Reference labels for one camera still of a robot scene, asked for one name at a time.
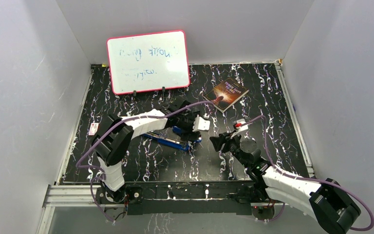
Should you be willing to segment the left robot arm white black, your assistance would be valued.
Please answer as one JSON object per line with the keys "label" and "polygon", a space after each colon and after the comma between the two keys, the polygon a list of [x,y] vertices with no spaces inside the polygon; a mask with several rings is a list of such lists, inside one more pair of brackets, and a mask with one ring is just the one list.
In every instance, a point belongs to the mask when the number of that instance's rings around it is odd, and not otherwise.
{"label": "left robot arm white black", "polygon": [[175,128],[182,140],[195,142],[200,139],[202,131],[209,130],[210,121],[200,111],[191,110],[189,105],[190,102],[182,99],[168,107],[131,117],[109,115],[100,123],[93,146],[103,172],[101,184],[112,202],[120,203],[126,197],[122,160],[134,138],[156,130]]}

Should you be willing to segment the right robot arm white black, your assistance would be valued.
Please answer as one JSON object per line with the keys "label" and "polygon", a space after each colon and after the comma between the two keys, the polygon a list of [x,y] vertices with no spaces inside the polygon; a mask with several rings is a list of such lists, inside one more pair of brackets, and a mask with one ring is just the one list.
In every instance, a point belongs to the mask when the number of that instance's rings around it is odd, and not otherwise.
{"label": "right robot arm white black", "polygon": [[328,178],[324,182],[307,180],[296,174],[281,172],[261,157],[261,150],[251,139],[241,140],[235,133],[211,136],[217,152],[230,152],[254,182],[255,197],[284,202],[318,222],[329,234],[345,234],[361,215],[360,208],[339,184]]}

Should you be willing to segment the whiteboard with pink frame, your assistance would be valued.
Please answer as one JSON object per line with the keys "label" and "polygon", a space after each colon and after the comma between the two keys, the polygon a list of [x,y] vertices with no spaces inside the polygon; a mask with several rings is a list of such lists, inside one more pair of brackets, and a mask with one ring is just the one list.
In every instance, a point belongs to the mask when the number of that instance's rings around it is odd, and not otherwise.
{"label": "whiteboard with pink frame", "polygon": [[186,35],[182,30],[109,38],[106,46],[116,95],[190,85]]}

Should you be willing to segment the small red staple box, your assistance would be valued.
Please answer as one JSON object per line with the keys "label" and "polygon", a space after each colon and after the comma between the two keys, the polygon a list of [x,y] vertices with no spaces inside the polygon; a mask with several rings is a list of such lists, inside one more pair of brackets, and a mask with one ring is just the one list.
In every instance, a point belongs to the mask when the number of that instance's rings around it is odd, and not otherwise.
{"label": "small red staple box", "polygon": [[90,124],[90,128],[88,131],[89,136],[94,136],[98,130],[99,123],[93,122]]}

